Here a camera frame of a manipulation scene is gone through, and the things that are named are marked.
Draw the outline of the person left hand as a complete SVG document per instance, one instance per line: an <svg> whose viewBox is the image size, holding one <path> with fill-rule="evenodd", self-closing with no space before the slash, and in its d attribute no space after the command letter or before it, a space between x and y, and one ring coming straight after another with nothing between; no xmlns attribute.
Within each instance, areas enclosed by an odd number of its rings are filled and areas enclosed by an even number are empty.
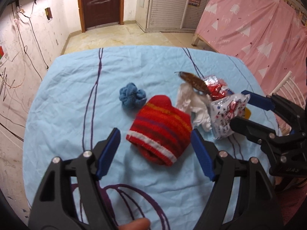
<svg viewBox="0 0 307 230"><path fill-rule="evenodd" d="M149 228L150 221L147 218L137 219L122 226L118 226L118 230L148 230Z"/></svg>

